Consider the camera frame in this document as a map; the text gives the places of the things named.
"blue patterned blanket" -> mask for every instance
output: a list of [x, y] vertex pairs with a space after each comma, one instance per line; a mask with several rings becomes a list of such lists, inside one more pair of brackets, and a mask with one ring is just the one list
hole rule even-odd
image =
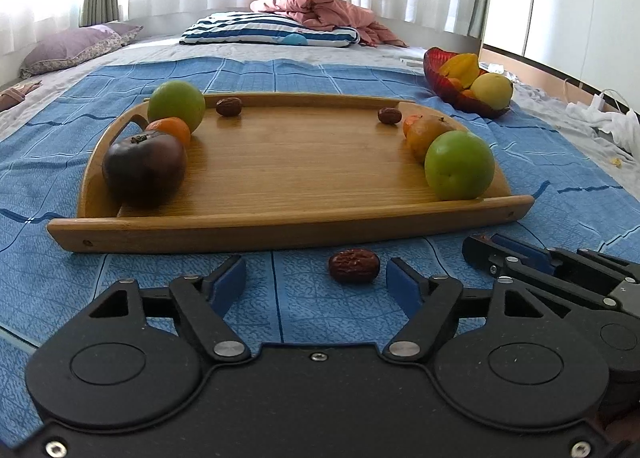
[[[0, 439], [15, 444], [39, 423], [22, 385], [28, 353], [120, 277], [142, 286], [208, 273], [226, 256], [79, 255], [46, 231], [73, 216], [82, 171], [98, 138], [124, 110], [164, 80], [202, 91], [309, 91], [414, 100], [455, 117], [491, 145], [514, 193], [536, 202], [503, 232], [540, 246], [590, 247], [640, 259], [640, 204], [558, 131], [514, 105], [498, 120], [454, 110], [423, 76], [386, 68], [312, 66], [291, 60], [217, 57], [106, 66], [86, 76], [0, 143]], [[447, 273], [468, 286], [490, 281], [468, 267], [468, 232], [373, 243], [384, 265], [402, 257], [424, 275]], [[255, 351], [263, 342], [386, 343], [406, 322], [388, 296], [384, 271], [369, 287], [340, 286], [326, 272], [335, 248], [245, 254], [244, 295], [225, 319]], [[468, 329], [480, 320], [466, 322]]]

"wooden tray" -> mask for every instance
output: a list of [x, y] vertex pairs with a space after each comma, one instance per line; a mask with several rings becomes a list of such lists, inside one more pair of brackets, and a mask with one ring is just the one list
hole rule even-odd
[[[240, 117], [215, 112], [227, 96], [242, 99]], [[533, 204], [531, 196], [511, 196], [497, 165], [483, 199], [438, 201], [402, 127], [376, 115], [381, 107], [404, 117], [442, 115], [413, 102], [295, 92], [215, 93], [206, 102], [182, 187], [153, 211], [121, 207], [106, 189], [102, 158], [130, 122], [146, 126], [146, 103], [117, 118], [85, 169], [78, 217], [47, 227], [60, 246], [197, 253], [343, 245], [515, 221]]]

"dried red date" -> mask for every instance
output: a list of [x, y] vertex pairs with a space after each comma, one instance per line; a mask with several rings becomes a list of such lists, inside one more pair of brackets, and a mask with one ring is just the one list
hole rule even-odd
[[216, 111], [223, 117], [237, 117], [242, 111], [242, 100], [235, 96], [223, 98], [217, 102]]
[[402, 113], [395, 107], [383, 107], [378, 111], [378, 120], [393, 125], [402, 120]]
[[351, 248], [329, 258], [329, 274], [340, 284], [366, 284], [380, 272], [380, 258], [366, 248]]

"white cable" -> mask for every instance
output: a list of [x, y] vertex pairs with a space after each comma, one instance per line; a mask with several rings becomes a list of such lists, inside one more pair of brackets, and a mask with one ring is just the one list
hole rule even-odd
[[[631, 106], [629, 105], [629, 103], [626, 101], [626, 98], [624, 96], [622, 96], [622, 94], [620, 94], [620, 92], [617, 89], [603, 89], [600, 92], [600, 95], [604, 95], [607, 91], [613, 91], [616, 95], [618, 95], [621, 99], [623, 104], [626, 105], [626, 107], [628, 107], [629, 109], [631, 109]], [[616, 107], [618, 108], [618, 111], [622, 112], [622, 110], [620, 109], [620, 104], [618, 104], [618, 100], [614, 98], [614, 100], [616, 101]]]
[[566, 104], [568, 104], [568, 103], [569, 103], [569, 97], [566, 95], [566, 83], [567, 83], [567, 81], [568, 81], [568, 80], [569, 80], [569, 79], [568, 79], [568, 78], [566, 78], [566, 79], [564, 80], [564, 82], [562, 82], [562, 94], [564, 95], [564, 102], [565, 102]]

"orange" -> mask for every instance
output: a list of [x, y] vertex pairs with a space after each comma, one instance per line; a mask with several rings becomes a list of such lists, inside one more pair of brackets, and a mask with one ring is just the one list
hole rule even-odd
[[161, 118], [155, 122], [151, 122], [146, 126], [145, 131], [162, 131], [163, 133], [169, 133], [184, 145], [185, 149], [191, 142], [191, 131], [189, 126], [184, 120], [177, 117]]
[[404, 122], [402, 123], [402, 132], [404, 133], [405, 138], [406, 138], [406, 133], [407, 131], [409, 131], [409, 128], [411, 127], [412, 123], [414, 123], [416, 120], [419, 120], [420, 118], [422, 118], [421, 114], [412, 114], [409, 117], [406, 117], [404, 119]]
[[463, 88], [463, 86], [462, 86], [462, 82], [460, 82], [460, 79], [459, 79], [459, 78], [451, 77], [451, 78], [449, 79], [449, 82], [451, 82], [451, 85], [452, 85], [454, 88], [456, 88], [456, 91], [462, 91], [462, 90], [464, 89], [464, 88]]
[[424, 163], [431, 143], [447, 131], [454, 131], [453, 127], [444, 117], [429, 115], [416, 121], [406, 134], [406, 142], [418, 162]]

